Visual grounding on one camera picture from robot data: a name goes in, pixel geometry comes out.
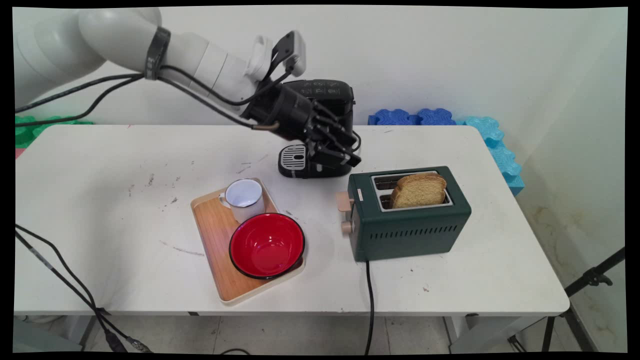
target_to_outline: coffee machine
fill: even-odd
[[[345,82],[329,79],[297,80],[284,83],[307,99],[316,100],[329,109],[349,134],[353,133],[353,89]],[[351,171],[347,164],[327,167],[307,161],[309,149],[305,144],[290,145],[278,155],[278,170],[286,177],[334,177]]]

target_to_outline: robotic arm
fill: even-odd
[[[158,8],[70,10],[19,33],[13,48],[16,107],[88,75],[106,61],[145,72],[154,37],[164,31],[170,39],[159,78],[179,83],[227,113],[256,121],[258,128],[301,140],[313,163],[354,167],[360,162],[351,150],[356,137],[330,111],[270,79],[280,63],[287,74],[304,73],[305,43],[297,31],[276,46],[258,36],[252,57],[245,61],[196,34],[169,33],[161,21]]]

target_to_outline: bowl rim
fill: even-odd
[[[234,236],[236,235],[236,232],[238,231],[238,229],[240,229],[240,227],[242,227],[242,225],[244,225],[247,221],[249,221],[249,220],[251,220],[251,219],[253,219],[255,217],[259,217],[259,216],[266,215],[266,214],[282,215],[283,217],[288,218],[289,220],[293,221],[293,223],[296,224],[298,229],[300,229],[300,233],[302,234],[302,250],[300,250],[300,255],[298,255],[298,257],[293,262],[293,264],[291,266],[287,267],[286,269],[282,270],[281,272],[279,272],[277,274],[274,274],[274,275],[269,275],[269,276],[257,276],[257,275],[248,274],[244,270],[240,269],[240,267],[234,261],[234,257],[231,255],[231,244],[234,241]],[[246,219],[245,221],[243,221],[242,224],[238,225],[236,230],[234,230],[234,233],[231,235],[231,239],[229,239],[229,259],[231,259],[231,263],[234,265],[236,270],[241,272],[244,276],[251,277],[252,279],[259,279],[259,280],[274,279],[276,277],[280,277],[280,276],[286,274],[287,272],[289,272],[289,270],[291,270],[294,266],[296,266],[300,262],[300,258],[302,258],[302,254],[304,254],[304,252],[305,252],[305,245],[306,244],[307,244],[307,239],[305,237],[305,232],[302,230],[302,226],[300,226],[300,224],[298,224],[298,222],[295,221],[292,217],[289,217],[289,216],[287,216],[285,214],[281,214],[281,213],[261,213],[261,214],[254,215],[254,216]]]

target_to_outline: red bowl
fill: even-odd
[[[292,218],[259,214],[243,222],[231,236],[229,256],[236,269],[254,279],[272,279],[302,257],[305,235]]]

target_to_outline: mug handle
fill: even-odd
[[[229,203],[227,202],[227,199],[225,198],[225,193],[221,193],[220,195],[218,195],[218,200],[220,200],[220,203],[225,208],[227,208],[227,209],[231,208],[231,205],[229,205]]]

